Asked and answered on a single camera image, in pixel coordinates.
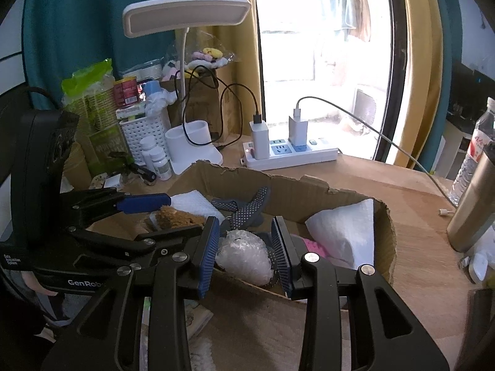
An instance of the white cable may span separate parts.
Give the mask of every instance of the white cable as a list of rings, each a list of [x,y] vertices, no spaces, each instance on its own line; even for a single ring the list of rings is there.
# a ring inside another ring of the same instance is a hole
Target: white cable
[[[439,209],[439,216],[448,216],[454,213],[455,211],[449,211],[448,209]]]
[[[182,29],[182,39],[181,39],[181,57],[180,57],[180,70],[181,70],[181,114],[186,109],[186,102],[184,97],[186,96],[186,74],[185,74],[185,60],[186,60],[186,38],[189,28]]]
[[[342,110],[344,113],[346,113],[347,115],[351,116],[352,118],[354,118],[355,120],[358,120],[360,123],[364,124],[365,126],[367,126],[370,130],[372,130],[373,132],[376,132],[379,136],[381,136],[385,141],[387,141],[390,145],[394,146],[395,148],[399,149],[400,152],[402,152],[403,154],[405,154],[407,157],[409,157],[409,159],[411,159],[415,164],[417,164],[417,166],[424,172],[426,173],[426,175],[430,178],[430,180],[435,184],[435,186],[439,189],[439,191],[441,192],[441,194],[445,197],[445,199],[447,199],[447,201],[449,201],[449,203],[454,207],[456,208],[456,205],[451,201],[451,199],[449,198],[449,196],[444,192],[444,190],[441,188],[441,186],[437,183],[437,181],[432,177],[432,175],[426,171],[426,169],[423,167],[423,165],[421,163],[419,163],[414,157],[412,157],[410,154],[408,154],[405,150],[403,150],[400,146],[394,144],[388,137],[386,137],[385,135],[383,135],[381,132],[375,130],[372,126],[370,126],[369,124],[367,124],[367,122],[364,122],[363,120],[361,120],[360,118],[356,117],[355,115],[353,115],[352,113],[349,113],[346,109],[343,109],[342,107],[336,105],[335,103],[332,103],[332,102],[329,102],[328,100],[325,100],[325,99],[322,99],[321,97],[316,97],[316,96],[304,96],[304,97],[301,97],[297,104],[295,105],[295,108],[298,109],[299,108],[299,102],[301,100],[304,100],[304,99],[316,99],[316,100],[321,100],[322,102],[325,102],[325,103],[328,103],[336,108],[338,108],[339,110]]]

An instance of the white foam sheet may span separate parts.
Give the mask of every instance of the white foam sheet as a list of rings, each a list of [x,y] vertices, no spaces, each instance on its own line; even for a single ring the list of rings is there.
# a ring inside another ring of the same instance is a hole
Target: white foam sheet
[[[189,212],[193,215],[204,216],[205,218],[215,216],[220,223],[225,220],[225,216],[197,190],[174,195],[170,198],[172,199],[170,206],[178,211]]]
[[[374,264],[372,199],[320,211],[306,220],[306,227],[334,265],[357,269]]]

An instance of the black cable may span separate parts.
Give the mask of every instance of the black cable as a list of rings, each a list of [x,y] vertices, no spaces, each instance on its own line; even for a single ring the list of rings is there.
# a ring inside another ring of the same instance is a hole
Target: black cable
[[[209,76],[211,77],[211,79],[213,81],[213,85],[207,84],[201,77],[199,77],[198,75],[196,75],[196,70],[197,69],[200,69],[200,68],[205,69],[209,73]],[[175,73],[176,76],[175,76],[175,79],[174,79],[174,89],[175,89],[175,93],[177,94],[177,96],[179,96],[179,90],[177,88],[177,74],[179,72],[180,71],[177,70],[177,72]],[[206,145],[209,145],[211,143],[217,142],[217,141],[219,141],[219,139],[221,139],[221,137],[223,135],[223,131],[224,131],[224,122],[223,122],[223,97],[224,97],[225,92],[227,90],[231,91],[232,95],[234,95],[236,97],[237,101],[239,102],[239,113],[240,113],[240,116],[241,116],[241,132],[240,132],[239,136],[236,139],[234,139],[233,141],[231,141],[231,142],[229,142],[229,143],[227,143],[225,145],[218,146],[217,149],[218,150],[222,150],[222,149],[226,148],[227,146],[232,145],[235,142],[239,141],[241,139],[242,134],[243,134],[243,125],[244,125],[243,106],[242,106],[241,99],[231,89],[231,87],[232,86],[242,86],[243,88],[245,88],[245,89],[248,90],[248,92],[251,94],[251,96],[253,98],[253,101],[254,101],[254,106],[256,108],[256,116],[259,116],[258,102],[256,100],[256,96],[254,96],[254,93],[251,91],[251,89],[249,89],[247,86],[245,86],[242,83],[231,83],[231,84],[227,85],[222,79],[218,78],[216,76],[216,74],[211,69],[207,68],[204,65],[198,65],[192,71],[185,71],[185,73],[188,73],[191,76],[191,78],[190,78],[189,84],[187,86],[187,93],[180,100],[179,103],[182,103],[182,101],[186,100],[185,105],[184,105],[184,111],[182,112],[182,128],[184,130],[184,135],[186,136],[187,141],[189,141],[192,145],[195,145],[195,146],[206,146]],[[195,78],[196,79],[196,82],[195,83],[192,82],[192,78]],[[212,140],[211,142],[206,142],[206,143],[201,143],[201,144],[200,143],[196,143],[196,142],[194,142],[194,141],[192,141],[190,139],[190,137],[187,134],[186,125],[185,125],[186,124],[186,108],[187,108],[187,104],[189,103],[189,98],[190,98],[190,95],[191,95],[191,90],[192,90],[192,88],[194,88],[194,86],[196,86],[198,84],[198,82],[202,83],[203,85],[207,86],[210,89],[217,89],[217,92],[218,92],[218,88],[220,86],[219,83],[222,83],[225,86],[225,89],[222,91],[222,94],[220,96],[220,102],[219,102],[220,103],[220,121],[221,121],[221,131],[219,133],[219,136],[217,137],[217,139]]]
[[[50,102],[57,108],[60,109],[60,105],[57,103],[55,98],[51,96],[48,91],[44,90],[43,88],[38,88],[38,86],[26,86],[26,91],[27,92],[34,92],[34,93],[39,93],[40,95],[45,96]]]

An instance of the power strip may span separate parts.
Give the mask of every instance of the power strip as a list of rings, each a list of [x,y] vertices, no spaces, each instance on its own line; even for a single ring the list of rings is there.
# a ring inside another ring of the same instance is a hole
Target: power strip
[[[252,142],[243,144],[244,157],[241,164],[254,170],[271,170],[300,166],[301,164],[329,162],[336,160],[338,148],[325,138],[309,139],[306,145],[293,146],[288,139],[270,141],[270,157],[257,160],[254,158]]]

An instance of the blue gripper pad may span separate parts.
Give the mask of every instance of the blue gripper pad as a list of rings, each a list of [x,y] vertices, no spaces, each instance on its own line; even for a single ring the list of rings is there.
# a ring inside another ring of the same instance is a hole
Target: blue gripper pad
[[[271,239],[280,283],[285,294],[290,298],[292,296],[291,265],[285,250],[284,239],[275,218],[272,220]]]
[[[213,266],[215,265],[215,257],[218,250],[218,239],[220,237],[220,223],[218,219],[212,216],[208,218],[203,233],[208,234],[208,241],[200,262],[200,280],[197,287],[197,293],[200,298],[204,298],[210,288]]]
[[[117,210],[126,214],[153,212],[171,203],[167,194],[130,195],[117,203]]]

